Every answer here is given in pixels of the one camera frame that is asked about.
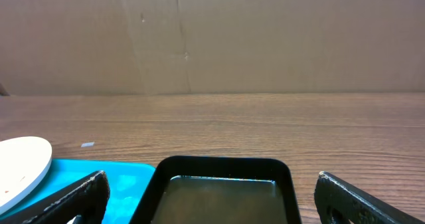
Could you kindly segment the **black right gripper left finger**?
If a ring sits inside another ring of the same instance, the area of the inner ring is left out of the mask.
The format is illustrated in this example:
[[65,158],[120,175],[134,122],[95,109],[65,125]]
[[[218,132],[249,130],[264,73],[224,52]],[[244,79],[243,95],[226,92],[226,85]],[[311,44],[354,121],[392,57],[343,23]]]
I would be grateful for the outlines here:
[[95,171],[2,219],[4,224],[101,223],[110,197],[105,171]]

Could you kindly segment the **cardboard wall panel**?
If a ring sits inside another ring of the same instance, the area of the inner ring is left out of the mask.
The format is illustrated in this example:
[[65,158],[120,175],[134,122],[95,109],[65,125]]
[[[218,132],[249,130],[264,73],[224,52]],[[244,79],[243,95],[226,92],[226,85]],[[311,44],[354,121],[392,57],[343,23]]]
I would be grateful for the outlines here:
[[1,0],[12,95],[422,92],[424,0]]

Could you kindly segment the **black water tray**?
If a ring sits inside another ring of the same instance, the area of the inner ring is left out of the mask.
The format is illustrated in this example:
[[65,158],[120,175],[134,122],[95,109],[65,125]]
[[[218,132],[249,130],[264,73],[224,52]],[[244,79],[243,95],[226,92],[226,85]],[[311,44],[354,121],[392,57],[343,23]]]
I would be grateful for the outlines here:
[[301,223],[288,166],[268,158],[171,156],[131,223]]

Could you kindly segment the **small white paper scrap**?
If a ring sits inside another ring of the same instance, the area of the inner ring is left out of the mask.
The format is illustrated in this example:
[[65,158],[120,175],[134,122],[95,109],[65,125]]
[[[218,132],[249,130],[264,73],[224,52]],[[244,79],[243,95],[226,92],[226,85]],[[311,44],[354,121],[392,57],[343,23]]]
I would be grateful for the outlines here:
[[94,144],[94,142],[86,142],[81,145],[81,148],[92,147]]

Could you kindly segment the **blue plastic tray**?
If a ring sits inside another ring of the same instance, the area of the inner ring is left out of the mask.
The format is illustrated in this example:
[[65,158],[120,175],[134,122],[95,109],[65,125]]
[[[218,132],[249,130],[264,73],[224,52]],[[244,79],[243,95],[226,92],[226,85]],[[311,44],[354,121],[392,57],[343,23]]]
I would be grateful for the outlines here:
[[110,198],[102,223],[129,223],[155,168],[141,163],[65,159],[53,159],[48,173],[37,187],[3,213],[1,219],[4,220],[99,170],[105,171],[110,186]]

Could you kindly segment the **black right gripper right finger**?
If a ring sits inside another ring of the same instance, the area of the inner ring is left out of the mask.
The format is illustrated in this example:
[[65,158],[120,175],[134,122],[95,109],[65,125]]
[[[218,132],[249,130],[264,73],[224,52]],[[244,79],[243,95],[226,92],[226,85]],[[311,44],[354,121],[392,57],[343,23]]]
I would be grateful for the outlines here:
[[319,173],[314,201],[325,224],[424,224],[326,171]]

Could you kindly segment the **white plate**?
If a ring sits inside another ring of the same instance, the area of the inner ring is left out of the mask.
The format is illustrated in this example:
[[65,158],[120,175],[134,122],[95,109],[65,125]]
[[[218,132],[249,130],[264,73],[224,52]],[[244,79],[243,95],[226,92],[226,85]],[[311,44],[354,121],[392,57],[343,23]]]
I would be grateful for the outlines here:
[[47,174],[52,146],[44,138],[24,136],[1,142],[1,213],[22,201]]

